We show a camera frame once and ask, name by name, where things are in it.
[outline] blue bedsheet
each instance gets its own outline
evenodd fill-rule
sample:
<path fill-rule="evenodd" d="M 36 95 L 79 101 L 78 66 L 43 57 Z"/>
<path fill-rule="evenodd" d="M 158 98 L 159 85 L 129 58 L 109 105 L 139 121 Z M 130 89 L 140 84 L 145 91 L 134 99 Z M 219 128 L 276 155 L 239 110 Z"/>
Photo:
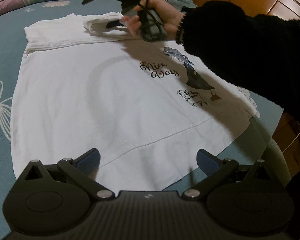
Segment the blue bedsheet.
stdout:
<path fill-rule="evenodd" d="M 10 151 L 10 131 L 7 128 L 11 97 L 17 83 L 22 54 L 27 44 L 24 27 L 40 20 L 57 19 L 71 13 L 76 15 L 104 14 L 120 11 L 120 3 L 114 0 L 96 0 L 81 5 L 82 0 L 39 3 L 0 16 L 0 239 L 9 232 L 2 215 L 2 202 L 15 182 Z M 251 118 L 250 126 L 228 148 L 220 153 L 220 158 L 231 157 L 241 164 L 252 164 L 261 157 L 282 114 L 282 109 L 274 103 L 251 93 L 258 105 L 261 118 Z M 193 173 L 198 182 L 205 178 L 199 169 Z M 190 176 L 171 185 L 168 189 L 182 192 L 190 186 Z"/>

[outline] wooden cabinet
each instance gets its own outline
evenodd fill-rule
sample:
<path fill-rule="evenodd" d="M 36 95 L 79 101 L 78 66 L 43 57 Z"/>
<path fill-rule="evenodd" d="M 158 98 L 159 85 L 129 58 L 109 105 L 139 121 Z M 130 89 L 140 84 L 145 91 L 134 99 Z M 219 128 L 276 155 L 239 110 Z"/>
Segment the wooden cabinet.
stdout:
<path fill-rule="evenodd" d="M 283 113 L 272 138 L 283 152 L 300 132 L 300 125 L 289 114 Z M 291 176 L 300 171 L 300 135 L 283 153 Z"/>

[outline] white cable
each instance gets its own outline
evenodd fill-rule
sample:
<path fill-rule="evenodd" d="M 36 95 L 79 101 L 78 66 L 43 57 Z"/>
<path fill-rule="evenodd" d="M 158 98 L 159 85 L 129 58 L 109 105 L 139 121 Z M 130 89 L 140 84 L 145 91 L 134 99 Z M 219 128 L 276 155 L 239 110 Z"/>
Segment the white cable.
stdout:
<path fill-rule="evenodd" d="M 299 135 L 300 135 L 300 133 L 298 133 L 298 135 L 293 139 L 293 141 L 289 144 L 289 146 L 282 153 L 284 153 L 291 146 L 291 144 L 293 144 L 293 142 L 298 138 Z"/>

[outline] fingers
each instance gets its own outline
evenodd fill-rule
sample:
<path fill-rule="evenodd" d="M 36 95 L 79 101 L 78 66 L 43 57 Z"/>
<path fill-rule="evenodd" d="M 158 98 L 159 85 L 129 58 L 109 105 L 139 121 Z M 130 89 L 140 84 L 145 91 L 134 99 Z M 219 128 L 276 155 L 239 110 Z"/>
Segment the fingers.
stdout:
<path fill-rule="evenodd" d="M 128 20 L 129 20 L 129 16 L 125 15 L 125 16 L 123 16 L 123 17 L 120 19 L 120 22 L 123 24 L 123 23 L 125 23 L 125 22 L 128 21 Z"/>
<path fill-rule="evenodd" d="M 143 7 L 145 7 L 146 6 L 146 1 L 147 0 L 141 0 L 140 1 L 140 4 L 143 6 Z M 148 7 L 150 7 L 150 8 L 156 8 L 157 7 L 157 5 L 160 3 L 160 2 L 162 2 L 163 0 L 149 0 L 149 2 L 148 2 Z M 135 8 L 134 8 L 134 10 L 135 11 L 142 11 L 143 10 L 143 8 L 141 8 L 141 6 L 139 6 L 139 5 L 137 5 Z"/>
<path fill-rule="evenodd" d="M 140 17 L 138 15 L 135 15 L 132 18 L 124 16 L 120 21 L 128 28 L 133 36 L 138 36 L 138 29 L 141 27 Z"/>

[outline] white flower pattern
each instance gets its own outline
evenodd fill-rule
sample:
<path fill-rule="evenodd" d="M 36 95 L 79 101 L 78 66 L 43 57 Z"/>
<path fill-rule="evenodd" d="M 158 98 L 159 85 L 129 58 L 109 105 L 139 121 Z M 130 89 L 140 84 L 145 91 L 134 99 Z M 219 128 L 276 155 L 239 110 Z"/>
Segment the white flower pattern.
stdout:
<path fill-rule="evenodd" d="M 0 80 L 0 100 L 1 100 L 2 92 L 3 92 L 3 82 Z M 10 99 L 12 99 L 12 97 L 0 101 L 0 126 L 4 135 L 9 141 L 11 141 L 11 134 L 10 134 L 11 107 L 4 104 L 4 102 Z"/>
<path fill-rule="evenodd" d="M 33 12 L 33 11 L 35 11 L 35 9 L 27 8 L 27 9 L 25 9 L 25 11 L 26 11 L 26 12 Z"/>
<path fill-rule="evenodd" d="M 55 6 L 60 7 L 60 6 L 68 5 L 70 3 L 71 3 L 70 1 L 48 2 L 42 5 L 42 7 L 55 7 Z"/>

